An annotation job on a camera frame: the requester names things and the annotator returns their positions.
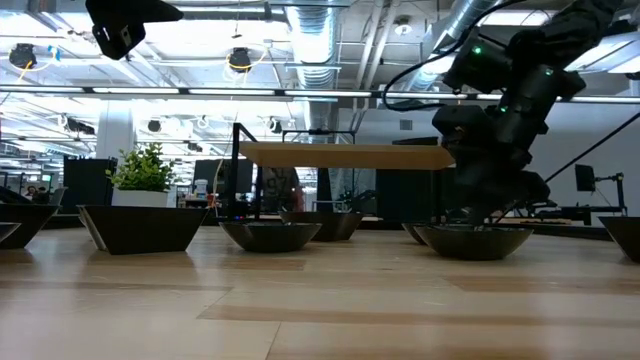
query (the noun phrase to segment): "wooden shelf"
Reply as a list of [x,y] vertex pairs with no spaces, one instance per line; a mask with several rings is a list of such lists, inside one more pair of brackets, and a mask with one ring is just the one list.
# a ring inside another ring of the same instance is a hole
[[454,163],[440,146],[241,142],[240,153],[259,166],[439,170]]

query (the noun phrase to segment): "computer monitor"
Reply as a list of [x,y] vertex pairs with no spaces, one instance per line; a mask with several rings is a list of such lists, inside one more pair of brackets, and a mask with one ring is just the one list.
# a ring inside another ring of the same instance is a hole
[[589,165],[576,165],[576,187],[578,191],[596,191],[596,176],[593,167]]
[[[216,170],[220,160],[197,160],[194,170],[193,181],[198,179],[207,180],[207,191],[213,191],[213,178],[215,177]],[[224,193],[227,188],[227,181],[230,179],[231,172],[231,160],[226,159],[220,167],[218,172],[218,186],[216,193]],[[236,193],[249,193],[251,192],[251,183],[253,178],[253,163],[251,160],[240,159],[238,160],[238,176],[236,183]]]

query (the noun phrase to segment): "black partition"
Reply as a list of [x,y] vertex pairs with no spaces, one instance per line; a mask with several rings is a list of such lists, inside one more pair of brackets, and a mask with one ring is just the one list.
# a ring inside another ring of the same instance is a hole
[[111,205],[113,184],[106,171],[115,172],[116,159],[64,159],[61,213],[77,214],[78,205]]

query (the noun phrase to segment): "person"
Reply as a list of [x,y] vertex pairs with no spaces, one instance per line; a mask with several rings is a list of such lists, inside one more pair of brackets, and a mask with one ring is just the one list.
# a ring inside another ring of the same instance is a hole
[[33,195],[32,201],[36,204],[46,205],[49,203],[49,191],[44,186],[38,188],[38,192]]
[[33,200],[33,196],[37,193],[36,187],[35,186],[28,186],[27,187],[27,192],[26,194],[24,194],[24,197],[26,197],[29,200]]

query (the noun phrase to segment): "white planter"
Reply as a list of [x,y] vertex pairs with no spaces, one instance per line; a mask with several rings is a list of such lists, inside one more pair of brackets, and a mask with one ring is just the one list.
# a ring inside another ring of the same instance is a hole
[[111,205],[167,207],[166,192],[113,189]]

